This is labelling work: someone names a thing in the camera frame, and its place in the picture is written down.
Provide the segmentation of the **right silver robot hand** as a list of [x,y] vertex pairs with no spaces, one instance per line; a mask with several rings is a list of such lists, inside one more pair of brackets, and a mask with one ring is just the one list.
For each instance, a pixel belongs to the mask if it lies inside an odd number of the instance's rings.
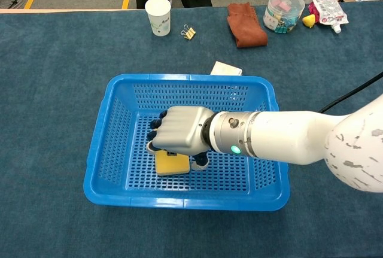
[[205,170],[209,165],[207,152],[211,146],[203,137],[203,130],[208,129],[205,124],[214,115],[215,112],[205,107],[168,108],[149,123],[147,151],[151,154],[160,150],[183,154],[194,159],[192,170]]

